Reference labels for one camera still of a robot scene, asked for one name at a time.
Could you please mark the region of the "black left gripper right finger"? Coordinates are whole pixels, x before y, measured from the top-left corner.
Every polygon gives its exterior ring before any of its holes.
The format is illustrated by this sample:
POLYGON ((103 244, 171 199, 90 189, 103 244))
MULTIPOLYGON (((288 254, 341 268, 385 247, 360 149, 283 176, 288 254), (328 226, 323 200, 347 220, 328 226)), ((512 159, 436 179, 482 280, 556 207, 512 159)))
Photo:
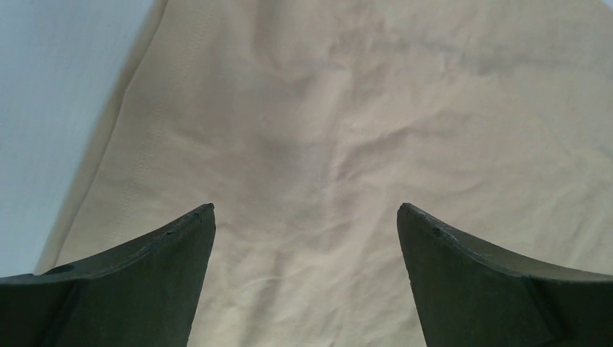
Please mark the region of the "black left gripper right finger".
POLYGON ((610 346, 612 277, 553 265, 405 203, 403 259, 428 346, 610 346))

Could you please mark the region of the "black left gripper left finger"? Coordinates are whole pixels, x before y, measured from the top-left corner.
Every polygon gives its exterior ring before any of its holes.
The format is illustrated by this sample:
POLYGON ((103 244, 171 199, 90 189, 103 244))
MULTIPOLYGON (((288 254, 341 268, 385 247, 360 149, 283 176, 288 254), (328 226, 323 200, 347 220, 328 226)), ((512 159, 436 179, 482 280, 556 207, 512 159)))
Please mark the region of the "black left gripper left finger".
POLYGON ((215 238, 205 204, 117 247, 1 279, 3 346, 185 346, 215 238))

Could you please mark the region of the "beige t shirt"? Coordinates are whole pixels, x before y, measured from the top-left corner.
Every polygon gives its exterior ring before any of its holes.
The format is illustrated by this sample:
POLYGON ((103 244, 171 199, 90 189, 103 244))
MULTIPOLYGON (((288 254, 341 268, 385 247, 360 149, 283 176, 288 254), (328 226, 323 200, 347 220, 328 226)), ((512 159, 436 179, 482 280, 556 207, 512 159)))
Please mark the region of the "beige t shirt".
POLYGON ((169 1, 59 255, 213 203, 191 346, 422 346, 410 202, 612 271, 600 1, 169 1))

